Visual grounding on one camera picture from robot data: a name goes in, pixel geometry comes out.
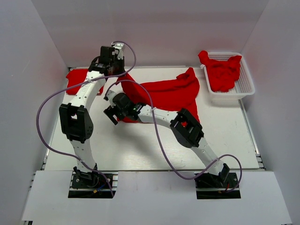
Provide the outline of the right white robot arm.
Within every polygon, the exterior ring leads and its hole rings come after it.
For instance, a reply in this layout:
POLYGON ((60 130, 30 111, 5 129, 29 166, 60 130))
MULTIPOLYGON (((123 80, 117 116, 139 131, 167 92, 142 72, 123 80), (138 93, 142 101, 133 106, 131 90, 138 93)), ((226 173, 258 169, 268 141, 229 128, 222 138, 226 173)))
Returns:
POLYGON ((179 112, 152 109, 144 103, 133 103, 123 92, 116 93, 111 90, 104 99, 110 102, 104 113, 115 125, 118 124, 117 120, 130 119, 143 124, 156 122, 169 128, 179 144, 191 149, 206 167, 211 165, 208 174, 215 186, 222 187, 229 181, 229 167, 218 159, 204 137, 200 122, 187 109, 179 112))

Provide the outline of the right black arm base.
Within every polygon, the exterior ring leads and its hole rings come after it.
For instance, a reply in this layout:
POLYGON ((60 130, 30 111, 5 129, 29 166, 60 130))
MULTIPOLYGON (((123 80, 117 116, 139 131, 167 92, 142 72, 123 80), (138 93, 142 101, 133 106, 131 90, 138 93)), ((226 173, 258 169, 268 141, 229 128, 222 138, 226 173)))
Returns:
POLYGON ((224 183, 215 182, 213 177, 204 173, 195 179, 196 198, 197 200, 224 200, 224 199, 240 199, 240 190, 237 174, 230 172, 224 183))

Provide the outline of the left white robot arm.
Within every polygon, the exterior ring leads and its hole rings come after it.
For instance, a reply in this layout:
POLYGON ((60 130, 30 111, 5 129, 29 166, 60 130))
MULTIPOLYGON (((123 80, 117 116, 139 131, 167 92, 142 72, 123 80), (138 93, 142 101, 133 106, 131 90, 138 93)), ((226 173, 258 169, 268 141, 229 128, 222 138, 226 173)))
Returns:
POLYGON ((93 59, 88 68, 85 77, 88 83, 79 88, 68 104, 61 104, 59 108, 62 132, 78 157, 74 171, 88 187, 94 187, 99 182, 99 175, 91 171, 97 169, 97 164, 90 147, 93 123, 89 111, 95 97, 107 81, 105 77, 125 72, 123 47, 120 42, 112 43, 111 47, 102 46, 100 56, 93 59))

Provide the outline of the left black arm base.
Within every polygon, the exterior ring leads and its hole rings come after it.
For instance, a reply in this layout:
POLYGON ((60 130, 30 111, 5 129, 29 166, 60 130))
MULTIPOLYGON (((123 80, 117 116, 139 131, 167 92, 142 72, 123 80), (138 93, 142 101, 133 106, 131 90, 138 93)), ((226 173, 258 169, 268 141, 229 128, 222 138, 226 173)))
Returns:
POLYGON ((68 198, 112 199, 117 190, 117 173, 81 172, 73 168, 68 198))

